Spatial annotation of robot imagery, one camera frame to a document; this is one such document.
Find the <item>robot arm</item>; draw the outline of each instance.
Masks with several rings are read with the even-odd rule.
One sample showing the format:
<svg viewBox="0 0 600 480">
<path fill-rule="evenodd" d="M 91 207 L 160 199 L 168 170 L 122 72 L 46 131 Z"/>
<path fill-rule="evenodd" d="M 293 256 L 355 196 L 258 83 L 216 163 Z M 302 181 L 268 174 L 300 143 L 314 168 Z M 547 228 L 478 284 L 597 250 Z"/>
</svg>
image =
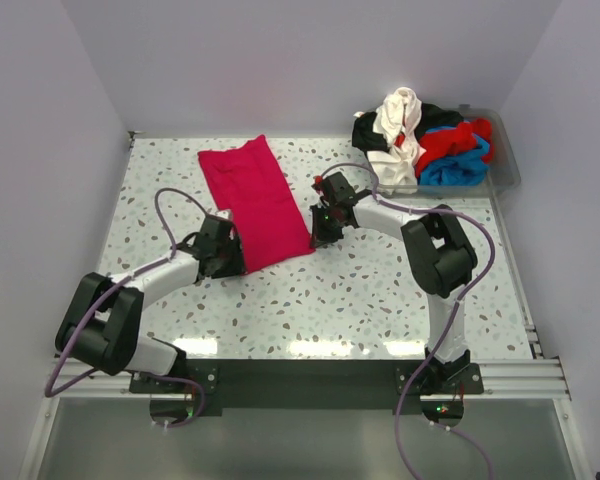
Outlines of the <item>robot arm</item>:
<svg viewBox="0 0 600 480">
<path fill-rule="evenodd" d="M 344 227 L 370 228 L 404 242 L 411 271 L 427 293 L 430 315 L 431 350 L 442 335 L 456 297 L 471 281 L 477 265 L 475 250 L 456 217 L 428 214 L 417 217 L 380 205 L 369 190 L 356 192 L 342 173 L 318 177 L 313 188 L 321 194 L 321 205 L 314 205 L 312 246 L 318 247 L 343 238 Z M 450 209 L 441 205 L 438 209 Z M 434 244 L 442 240 L 441 246 Z M 464 307 L 460 305 L 451 330 L 445 337 L 436 360 L 448 377 L 469 364 L 464 337 Z"/>
<path fill-rule="evenodd" d="M 202 278 L 244 274 L 242 245 L 228 218 L 207 215 L 200 231 L 177 245 L 175 255 L 167 254 L 160 260 L 163 262 L 150 262 L 111 277 L 95 272 L 86 275 L 58 330 L 56 349 L 65 348 L 87 310 L 105 291 L 130 276 L 131 280 L 98 309 L 101 315 L 94 315 L 80 332 L 71 356 L 109 375 L 123 370 L 184 375 L 185 352 L 157 339 L 139 337 L 142 311 Z M 162 264 L 149 268 L 155 263 Z"/>
</svg>

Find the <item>white wall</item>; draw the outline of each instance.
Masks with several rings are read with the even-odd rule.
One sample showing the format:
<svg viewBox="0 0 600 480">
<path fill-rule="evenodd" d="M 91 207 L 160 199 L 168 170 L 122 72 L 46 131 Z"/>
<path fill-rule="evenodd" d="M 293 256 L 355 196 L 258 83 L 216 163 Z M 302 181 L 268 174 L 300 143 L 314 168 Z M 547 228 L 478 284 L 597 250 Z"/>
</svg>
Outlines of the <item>white wall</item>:
<svg viewBox="0 0 600 480">
<path fill-rule="evenodd" d="M 55 332 L 95 267 L 125 139 L 63 6 L 0 1 L 0 480 L 18 474 Z"/>
<path fill-rule="evenodd" d="M 564 0 L 502 116 L 522 174 L 506 220 L 541 341 L 600 470 L 600 0 Z"/>
<path fill-rule="evenodd" d="M 498 108 L 560 0 L 63 0 L 152 134 L 344 133 L 401 85 Z"/>
</svg>

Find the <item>black mounting plate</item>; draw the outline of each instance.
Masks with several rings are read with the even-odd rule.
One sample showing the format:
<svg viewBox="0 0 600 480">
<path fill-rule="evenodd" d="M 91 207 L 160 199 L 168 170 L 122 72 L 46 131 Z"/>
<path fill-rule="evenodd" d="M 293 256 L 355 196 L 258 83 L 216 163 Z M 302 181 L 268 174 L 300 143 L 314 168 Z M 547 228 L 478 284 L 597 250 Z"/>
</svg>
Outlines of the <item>black mounting plate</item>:
<svg viewBox="0 0 600 480">
<path fill-rule="evenodd" d="M 189 359 L 187 369 L 205 389 L 207 407 L 203 415 L 213 416 L 221 415 L 225 408 L 393 411 L 408 376 L 421 363 L 422 360 Z M 436 391 L 430 388 L 435 382 L 428 382 L 426 377 L 430 374 L 425 372 L 410 389 L 402 414 L 420 414 L 421 395 L 453 395 L 460 383 L 464 394 L 484 393 L 477 364 L 468 365 Z M 179 383 L 140 375 L 132 378 L 129 392 L 178 394 L 185 393 L 185 388 Z"/>
</svg>

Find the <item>blue clothing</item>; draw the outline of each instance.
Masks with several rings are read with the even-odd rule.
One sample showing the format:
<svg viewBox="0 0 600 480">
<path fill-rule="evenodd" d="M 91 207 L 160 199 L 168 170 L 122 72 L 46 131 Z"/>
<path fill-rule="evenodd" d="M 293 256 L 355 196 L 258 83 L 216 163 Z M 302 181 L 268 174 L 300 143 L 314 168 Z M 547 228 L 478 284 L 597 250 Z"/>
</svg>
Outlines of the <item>blue clothing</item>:
<svg viewBox="0 0 600 480">
<path fill-rule="evenodd" d="M 439 127 L 427 130 L 427 133 L 440 130 L 450 130 L 452 127 Z M 489 153 L 489 142 L 482 137 L 473 135 L 478 146 L 459 155 L 450 155 L 431 162 L 420 174 L 420 185 L 478 185 L 484 180 L 489 165 L 482 157 Z"/>
</svg>

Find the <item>red clothing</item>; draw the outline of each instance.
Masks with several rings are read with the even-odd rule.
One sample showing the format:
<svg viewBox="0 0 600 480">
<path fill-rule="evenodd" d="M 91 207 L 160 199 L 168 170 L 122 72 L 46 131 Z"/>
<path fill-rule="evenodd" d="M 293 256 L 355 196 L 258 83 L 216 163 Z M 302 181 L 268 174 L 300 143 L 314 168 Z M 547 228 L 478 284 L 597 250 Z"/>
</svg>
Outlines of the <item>red clothing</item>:
<svg viewBox="0 0 600 480">
<path fill-rule="evenodd" d="M 198 160 L 218 209 L 233 213 L 249 273 L 314 251 L 264 135 L 226 152 L 199 152 Z"/>
<path fill-rule="evenodd" d="M 453 129 L 439 130 L 437 132 L 425 133 L 420 139 L 420 146 L 426 152 L 415 164 L 416 177 L 420 178 L 422 171 L 439 158 L 458 155 L 468 152 L 477 147 L 474 134 L 479 135 L 489 142 L 489 153 L 482 157 L 484 163 L 493 159 L 493 145 L 491 145 L 491 122 L 479 118 L 471 123 L 463 122 Z"/>
</svg>

